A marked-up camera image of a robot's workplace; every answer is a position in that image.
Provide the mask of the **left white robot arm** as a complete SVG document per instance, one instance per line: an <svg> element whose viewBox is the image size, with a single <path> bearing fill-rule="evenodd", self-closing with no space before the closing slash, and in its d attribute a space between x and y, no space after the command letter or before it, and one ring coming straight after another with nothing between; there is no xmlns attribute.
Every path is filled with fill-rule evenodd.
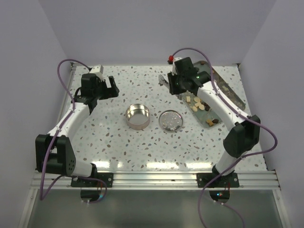
<svg viewBox="0 0 304 228"><path fill-rule="evenodd" d="M36 169L40 173L82 177L87 186L98 183L96 166L76 159L72 139L81 124L92 114L99 100L115 98L119 89L114 77L108 77L110 86L96 73L83 74L81 86L76 90L71 105L59 123L47 134L40 134L35 140Z"/></svg>

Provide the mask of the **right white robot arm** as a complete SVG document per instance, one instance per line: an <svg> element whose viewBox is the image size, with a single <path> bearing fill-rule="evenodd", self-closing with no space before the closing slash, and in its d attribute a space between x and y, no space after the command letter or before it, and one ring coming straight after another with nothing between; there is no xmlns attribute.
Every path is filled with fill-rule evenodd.
<svg viewBox="0 0 304 228"><path fill-rule="evenodd" d="M228 135L223 141L224 153L213 168L211 180L216 186L228 182L237 163L259 141L260 119L239 109L218 87L213 72L199 73L190 57L169 56L172 71L167 74L168 88L172 95L191 92L215 111L224 122Z"/></svg>

